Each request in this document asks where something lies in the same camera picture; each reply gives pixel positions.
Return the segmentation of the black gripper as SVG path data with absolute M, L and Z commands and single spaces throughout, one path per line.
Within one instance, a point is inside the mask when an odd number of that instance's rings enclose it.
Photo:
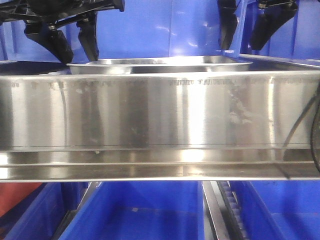
M 97 12 L 123 12 L 123 0 L 8 0 L 0 4 L 0 22 L 26 21 L 25 36 L 52 53 L 61 63 L 74 57 L 64 33 L 53 25 L 76 22 L 78 39 L 89 61 L 97 61 Z

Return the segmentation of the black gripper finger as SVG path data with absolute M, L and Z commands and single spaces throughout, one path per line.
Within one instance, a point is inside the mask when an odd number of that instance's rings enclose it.
M 219 44 L 222 50 L 228 50 L 237 28 L 237 4 L 235 0 L 218 0 Z
M 298 11 L 295 0 L 258 0 L 257 7 L 259 12 L 249 41 L 252 50 L 261 50 Z

